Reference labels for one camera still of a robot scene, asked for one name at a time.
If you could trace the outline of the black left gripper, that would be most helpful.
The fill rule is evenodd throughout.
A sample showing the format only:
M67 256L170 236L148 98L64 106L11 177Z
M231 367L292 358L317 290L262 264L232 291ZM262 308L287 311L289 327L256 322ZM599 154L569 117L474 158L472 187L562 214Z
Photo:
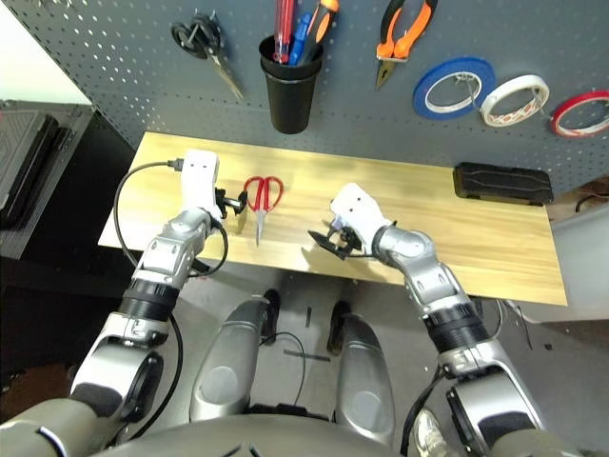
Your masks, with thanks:
M215 202L218 210L220 211L220 218L222 220L227 218L226 212L226 191L224 189L214 189ZM236 198L228 199L228 206L234 211L235 214L241 214L246 209L247 192L242 190Z

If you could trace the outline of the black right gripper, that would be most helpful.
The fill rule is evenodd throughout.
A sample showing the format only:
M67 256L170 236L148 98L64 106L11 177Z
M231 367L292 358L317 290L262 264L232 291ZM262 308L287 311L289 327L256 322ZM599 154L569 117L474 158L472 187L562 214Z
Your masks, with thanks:
M307 232L311 238L324 250L330 252L341 260L345 260L349 255L365 255L362 241L356 234L355 230L350 227L343 227L337 231L338 240L340 243L335 245L331 243L330 238L318 231L309 230Z

